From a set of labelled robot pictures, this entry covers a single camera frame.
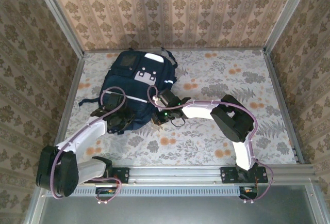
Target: gray metal surface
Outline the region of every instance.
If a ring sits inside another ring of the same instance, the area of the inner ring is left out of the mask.
[[[118,197],[98,204],[92,197],[47,198],[41,222],[157,224],[314,224],[304,186],[272,187],[253,204],[237,197]]]
[[[276,42],[281,36],[285,26],[288,24],[299,2],[300,0],[287,0],[282,13],[278,17],[277,22],[265,44],[265,50],[267,54],[270,54],[270,52],[273,50]]]
[[[78,59],[79,60],[82,59],[82,57],[84,55],[82,47],[80,46],[80,43],[79,43],[76,35],[70,28],[70,25],[68,24],[68,21],[65,18],[63,12],[61,11],[61,8],[59,7],[58,3],[56,2],[56,0],[45,0],[45,2],[47,4],[48,8],[50,9],[50,11],[52,12],[54,18],[56,19],[57,23],[61,27],[68,42],[70,43],[72,49],[78,56]]]
[[[275,95],[277,97],[279,109],[280,109],[280,112],[282,113],[283,121],[284,121],[286,130],[287,130],[289,139],[294,145],[294,148],[295,148],[295,151],[296,151],[299,162],[301,164],[304,164],[305,161],[304,161],[301,149],[300,149],[300,144],[298,142],[298,139],[297,139],[297,137],[295,135],[295,132],[294,132],[294,129],[293,129],[291,118],[290,118],[290,115],[289,115],[289,112],[288,112],[288,108],[285,104],[285,100],[284,100],[284,97],[283,97],[283,93],[281,91],[281,87],[279,85],[279,82],[278,82],[278,79],[277,79],[277,76],[276,76],[276,73],[275,73],[275,69],[274,69],[272,59],[271,59],[270,55],[267,54],[266,51],[265,51],[264,56],[265,56],[266,65],[267,65],[267,68],[268,68],[268,71],[269,71],[269,76],[270,76],[270,79],[271,79],[272,84],[273,84],[273,88],[274,88],[274,91],[275,91]]]
[[[326,207],[322,191],[318,185],[306,185],[308,200],[317,224],[330,223],[329,211]]]

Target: wall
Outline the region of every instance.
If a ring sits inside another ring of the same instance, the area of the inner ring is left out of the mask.
[[[0,0],[0,223],[20,223],[77,57],[43,0]]]
[[[272,51],[304,157],[330,205],[330,0],[301,0]]]
[[[85,50],[261,47],[286,0],[58,0]]]

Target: floor mat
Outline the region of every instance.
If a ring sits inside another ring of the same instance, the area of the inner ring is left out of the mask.
[[[294,154],[281,111],[260,50],[173,52],[178,68],[174,94],[196,100],[219,100],[231,94],[257,118],[259,128],[253,139],[255,156],[267,164],[295,164]],[[97,109],[84,98],[95,98],[118,53],[85,55],[67,137]],[[123,135],[106,134],[92,143],[83,160],[99,155],[115,165],[225,165],[235,164],[234,148],[213,120],[188,119],[182,127],[151,122]]]

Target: navy backpack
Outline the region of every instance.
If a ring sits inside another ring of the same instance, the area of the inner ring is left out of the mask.
[[[117,86],[125,91],[127,106],[135,114],[133,121],[125,127],[125,130],[137,130],[144,126],[151,120],[152,114],[157,109],[148,100],[148,87],[155,85],[158,91],[161,92],[165,89],[171,89],[177,81],[174,75],[177,62],[171,52],[165,51],[174,64],[166,57],[154,53],[133,49],[121,52],[104,78],[100,96],[95,99],[83,99],[79,106],[83,103],[98,102],[98,106],[101,108],[100,97],[103,91],[111,86]],[[111,93],[104,95],[104,105],[109,101]],[[151,89],[150,93],[154,95],[154,89]],[[116,128],[113,128],[108,130],[108,133],[122,134],[124,132],[123,130],[118,132]]]

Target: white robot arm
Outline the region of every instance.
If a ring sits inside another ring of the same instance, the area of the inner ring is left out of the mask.
[[[90,117],[86,124],[92,122],[95,119],[97,119],[97,117]],[[64,152],[73,152],[76,155],[76,160],[79,161],[87,148],[92,146],[96,139],[104,135],[106,132],[107,122],[104,120],[99,120],[98,122],[85,129],[81,134],[79,134],[79,136],[64,149]],[[56,147],[61,149],[65,144],[67,144],[71,137],[59,143],[56,145]],[[101,177],[105,172],[106,164],[103,161],[92,158],[89,161],[77,163],[77,168],[79,176],[78,184],[81,184],[90,179]]]
[[[187,118],[206,118],[213,119],[211,112],[217,108],[218,104],[193,104],[182,108],[182,112]],[[244,142],[232,141],[236,154],[236,164],[240,168],[248,171],[252,168],[254,162],[252,160],[253,151],[251,149],[251,142],[246,136]]]

